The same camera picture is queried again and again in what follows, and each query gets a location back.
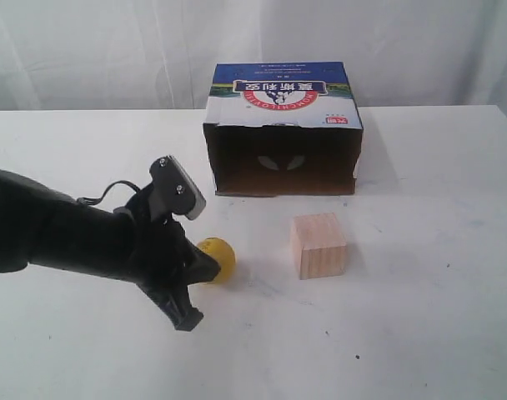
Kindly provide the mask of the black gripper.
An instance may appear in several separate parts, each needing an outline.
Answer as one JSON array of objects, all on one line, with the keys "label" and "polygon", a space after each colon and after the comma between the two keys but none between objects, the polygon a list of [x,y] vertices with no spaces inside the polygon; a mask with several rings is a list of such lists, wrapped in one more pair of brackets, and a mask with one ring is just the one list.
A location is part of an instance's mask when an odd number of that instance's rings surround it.
[{"label": "black gripper", "polygon": [[212,282],[220,266],[186,238],[154,185],[131,188],[119,208],[119,279],[137,285],[175,330],[191,332],[203,314],[192,305],[188,285]]}]

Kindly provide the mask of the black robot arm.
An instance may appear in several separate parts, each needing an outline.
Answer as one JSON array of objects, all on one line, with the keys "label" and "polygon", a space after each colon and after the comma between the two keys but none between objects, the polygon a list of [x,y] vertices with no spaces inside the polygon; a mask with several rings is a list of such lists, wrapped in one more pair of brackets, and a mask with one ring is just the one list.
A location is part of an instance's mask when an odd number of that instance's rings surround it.
[{"label": "black robot arm", "polygon": [[0,170],[0,273],[30,264],[137,285],[178,331],[203,319],[188,286],[208,283],[217,261],[186,237],[176,215],[198,216],[199,195],[178,172],[152,182],[112,212]]}]

